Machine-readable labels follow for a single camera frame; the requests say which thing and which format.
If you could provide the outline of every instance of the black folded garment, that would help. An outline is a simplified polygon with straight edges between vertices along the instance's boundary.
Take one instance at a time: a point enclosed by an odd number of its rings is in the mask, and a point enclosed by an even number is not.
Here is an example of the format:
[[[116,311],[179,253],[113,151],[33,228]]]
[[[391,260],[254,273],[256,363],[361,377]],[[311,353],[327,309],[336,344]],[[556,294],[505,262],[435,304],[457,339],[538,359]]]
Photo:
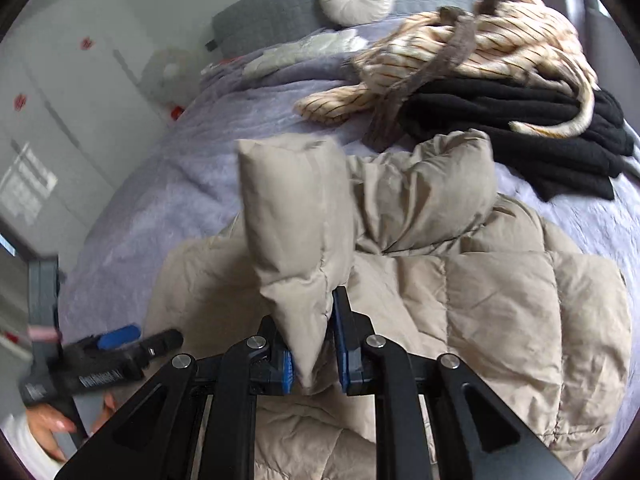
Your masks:
[[[519,172],[542,200],[568,192],[613,200],[609,177],[621,173],[620,155],[631,155],[634,142],[623,129],[616,99],[604,90],[594,94],[590,126],[569,139],[518,134],[509,122],[552,126],[569,121],[579,111],[576,99],[502,80],[446,78],[427,83],[404,104],[399,121],[420,141],[469,128],[486,132],[494,160]]]

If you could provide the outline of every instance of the striped blanket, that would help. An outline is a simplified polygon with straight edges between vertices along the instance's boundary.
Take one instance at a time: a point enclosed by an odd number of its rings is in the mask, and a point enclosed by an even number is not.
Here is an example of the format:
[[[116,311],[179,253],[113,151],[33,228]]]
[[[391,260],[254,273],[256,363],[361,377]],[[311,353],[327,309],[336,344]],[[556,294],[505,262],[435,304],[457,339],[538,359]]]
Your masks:
[[[454,25],[443,9],[408,17],[398,29],[353,57],[361,83],[317,92],[298,100],[304,118],[341,123],[376,105],[398,81],[432,61],[450,40]],[[525,86],[555,88],[575,95],[579,113],[556,126],[513,121],[511,130],[549,137],[575,137],[591,123],[597,76],[582,52],[575,27],[542,0],[476,0],[476,49],[458,65],[457,75],[511,78]]]

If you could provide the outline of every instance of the gray quilted headboard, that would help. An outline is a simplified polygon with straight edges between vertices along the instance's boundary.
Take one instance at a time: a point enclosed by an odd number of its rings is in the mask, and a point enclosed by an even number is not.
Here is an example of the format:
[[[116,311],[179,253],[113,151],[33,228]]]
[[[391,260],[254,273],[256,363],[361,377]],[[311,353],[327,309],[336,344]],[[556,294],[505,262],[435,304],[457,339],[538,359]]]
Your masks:
[[[471,8],[472,0],[396,0],[394,15],[435,10],[442,5]],[[240,0],[213,17],[216,43],[224,57],[304,38],[321,27],[339,28],[318,0]]]

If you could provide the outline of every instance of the pink tape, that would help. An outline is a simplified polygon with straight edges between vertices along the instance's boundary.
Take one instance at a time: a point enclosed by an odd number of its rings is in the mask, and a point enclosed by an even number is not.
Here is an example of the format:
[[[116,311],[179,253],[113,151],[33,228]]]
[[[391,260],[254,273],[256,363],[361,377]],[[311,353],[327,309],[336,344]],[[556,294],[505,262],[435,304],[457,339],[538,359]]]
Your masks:
[[[29,325],[27,335],[32,341],[57,343],[60,341],[60,332],[52,326]]]

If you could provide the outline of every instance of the beige puffer jacket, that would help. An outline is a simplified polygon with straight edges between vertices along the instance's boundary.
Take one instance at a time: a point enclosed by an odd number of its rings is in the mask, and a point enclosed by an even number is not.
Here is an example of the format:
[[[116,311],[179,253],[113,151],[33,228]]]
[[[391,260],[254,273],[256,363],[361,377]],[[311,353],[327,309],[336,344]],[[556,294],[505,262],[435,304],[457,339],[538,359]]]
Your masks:
[[[298,392],[258,400],[257,479],[375,478],[372,399],[340,393],[323,346],[341,284],[407,351],[460,355],[580,471],[626,384],[625,285],[612,261],[496,193],[484,133],[372,159],[284,134],[241,141],[239,167],[244,217],[169,254],[145,332],[177,326],[201,358],[273,314]]]

